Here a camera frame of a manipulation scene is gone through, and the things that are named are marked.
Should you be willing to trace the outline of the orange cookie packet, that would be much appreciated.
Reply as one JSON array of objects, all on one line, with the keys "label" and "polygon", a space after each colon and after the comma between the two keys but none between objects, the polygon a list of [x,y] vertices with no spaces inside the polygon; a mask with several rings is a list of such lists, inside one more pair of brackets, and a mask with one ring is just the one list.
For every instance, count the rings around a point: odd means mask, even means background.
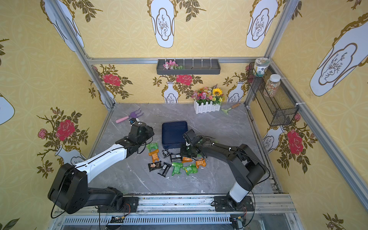
[{"label": "orange cookie packet", "polygon": [[152,162],[153,163],[156,163],[156,162],[159,162],[160,161],[159,156],[158,156],[158,153],[159,153],[159,150],[158,149],[149,153],[149,156],[152,157]]},{"label": "orange cookie packet", "polygon": [[191,159],[191,158],[188,158],[188,157],[183,157],[182,158],[182,163],[191,163],[191,162],[193,162],[193,159]]},{"label": "orange cookie packet", "polygon": [[204,158],[196,160],[195,162],[196,162],[195,165],[197,168],[199,168],[200,166],[206,167],[207,165],[206,160]]}]

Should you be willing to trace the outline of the green cookie packet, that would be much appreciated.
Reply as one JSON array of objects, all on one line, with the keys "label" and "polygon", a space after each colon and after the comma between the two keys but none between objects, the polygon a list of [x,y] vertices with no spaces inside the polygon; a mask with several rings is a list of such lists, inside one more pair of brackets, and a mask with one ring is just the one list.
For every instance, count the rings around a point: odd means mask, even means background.
[{"label": "green cookie packet", "polygon": [[147,148],[148,148],[149,153],[151,153],[151,152],[158,150],[159,146],[157,142],[152,142],[147,145]]},{"label": "green cookie packet", "polygon": [[196,167],[195,164],[184,166],[183,169],[184,169],[186,175],[190,175],[190,174],[193,174],[193,173],[197,173],[198,172],[198,169],[197,169],[197,167]]},{"label": "green cookie packet", "polygon": [[172,176],[174,176],[176,174],[181,174],[181,169],[183,167],[183,163],[172,163],[172,167],[173,167]]}]

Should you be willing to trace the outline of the black barcode packet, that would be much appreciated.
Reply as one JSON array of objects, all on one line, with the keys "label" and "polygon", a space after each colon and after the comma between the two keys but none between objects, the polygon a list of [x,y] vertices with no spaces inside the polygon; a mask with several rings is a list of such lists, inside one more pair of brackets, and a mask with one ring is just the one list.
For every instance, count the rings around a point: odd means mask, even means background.
[{"label": "black barcode packet", "polygon": [[172,163],[182,163],[183,157],[180,154],[171,154],[170,159]]}]

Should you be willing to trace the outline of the dark blue storage box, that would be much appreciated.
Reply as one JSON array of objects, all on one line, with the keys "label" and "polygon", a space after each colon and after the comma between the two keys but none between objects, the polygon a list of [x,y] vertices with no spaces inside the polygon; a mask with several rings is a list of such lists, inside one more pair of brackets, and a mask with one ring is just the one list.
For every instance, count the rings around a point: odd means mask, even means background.
[{"label": "dark blue storage box", "polygon": [[178,149],[185,144],[183,135],[188,131],[186,121],[166,122],[162,124],[162,145],[164,149]]}]

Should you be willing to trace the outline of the small black checkered packet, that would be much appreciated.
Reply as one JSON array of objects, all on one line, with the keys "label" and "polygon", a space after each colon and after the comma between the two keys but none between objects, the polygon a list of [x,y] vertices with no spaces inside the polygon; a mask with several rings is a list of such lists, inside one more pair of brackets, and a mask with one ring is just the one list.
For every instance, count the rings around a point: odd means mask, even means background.
[{"label": "small black checkered packet", "polygon": [[164,149],[162,151],[162,154],[163,154],[164,158],[169,157],[171,155],[171,153],[168,150],[166,150],[166,149]]}]

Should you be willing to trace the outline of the black cookie packet with picture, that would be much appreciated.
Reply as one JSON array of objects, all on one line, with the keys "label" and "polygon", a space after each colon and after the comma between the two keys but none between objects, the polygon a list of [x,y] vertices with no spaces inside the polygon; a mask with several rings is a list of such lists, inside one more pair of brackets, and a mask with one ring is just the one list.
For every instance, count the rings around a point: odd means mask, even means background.
[{"label": "black cookie packet with picture", "polygon": [[152,172],[154,170],[161,169],[162,167],[163,166],[162,166],[162,162],[161,161],[154,162],[154,163],[149,163],[148,164],[149,172]]}]

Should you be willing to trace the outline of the black cookie packet barcode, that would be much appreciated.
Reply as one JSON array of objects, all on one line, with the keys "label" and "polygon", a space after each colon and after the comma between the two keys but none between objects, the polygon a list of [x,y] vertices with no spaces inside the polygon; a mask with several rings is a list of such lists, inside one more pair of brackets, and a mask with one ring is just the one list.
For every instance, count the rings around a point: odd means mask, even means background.
[{"label": "black cookie packet barcode", "polygon": [[162,168],[160,169],[160,171],[158,172],[159,175],[166,177],[168,174],[168,171],[170,170],[170,168],[172,167],[171,164],[169,163],[163,163]]}]

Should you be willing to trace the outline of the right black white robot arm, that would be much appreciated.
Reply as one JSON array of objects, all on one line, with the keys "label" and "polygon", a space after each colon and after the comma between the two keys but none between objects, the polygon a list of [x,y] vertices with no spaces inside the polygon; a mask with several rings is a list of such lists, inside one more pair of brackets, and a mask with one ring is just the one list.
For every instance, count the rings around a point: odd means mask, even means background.
[{"label": "right black white robot arm", "polygon": [[198,136],[191,129],[183,134],[185,144],[181,146],[181,154],[188,158],[213,157],[228,164],[235,184],[226,195],[225,203],[216,201],[216,206],[222,211],[238,211],[245,207],[244,199],[261,182],[268,173],[268,168],[245,144],[227,146],[204,136]]}]

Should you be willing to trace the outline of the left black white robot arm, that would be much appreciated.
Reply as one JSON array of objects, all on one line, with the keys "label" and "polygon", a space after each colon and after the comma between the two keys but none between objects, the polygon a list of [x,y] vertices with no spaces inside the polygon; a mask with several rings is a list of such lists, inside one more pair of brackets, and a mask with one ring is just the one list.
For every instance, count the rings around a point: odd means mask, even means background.
[{"label": "left black white robot arm", "polygon": [[54,206],[68,214],[84,207],[105,206],[116,211],[125,208],[123,194],[113,188],[91,188],[88,184],[100,173],[138,152],[154,136],[153,128],[133,118],[128,136],[118,140],[107,150],[77,164],[62,165],[48,193],[48,199]]}]

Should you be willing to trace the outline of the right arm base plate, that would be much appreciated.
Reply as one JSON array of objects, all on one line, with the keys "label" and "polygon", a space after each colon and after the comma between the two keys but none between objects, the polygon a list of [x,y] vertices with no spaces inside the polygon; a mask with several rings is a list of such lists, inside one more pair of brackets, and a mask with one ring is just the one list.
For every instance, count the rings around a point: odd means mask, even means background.
[{"label": "right arm base plate", "polygon": [[211,202],[211,206],[214,207],[217,212],[243,212],[255,210],[254,202],[250,196],[246,196],[239,203],[233,200],[229,195],[215,196],[214,201]]}]

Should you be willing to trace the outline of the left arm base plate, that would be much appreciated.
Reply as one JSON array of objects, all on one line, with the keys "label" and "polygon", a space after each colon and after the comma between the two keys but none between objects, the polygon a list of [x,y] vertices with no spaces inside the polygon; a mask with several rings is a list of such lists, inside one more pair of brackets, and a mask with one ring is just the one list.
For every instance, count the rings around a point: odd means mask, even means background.
[{"label": "left arm base plate", "polygon": [[119,198],[111,206],[100,206],[100,213],[135,213],[139,204],[139,198],[128,196]]}]

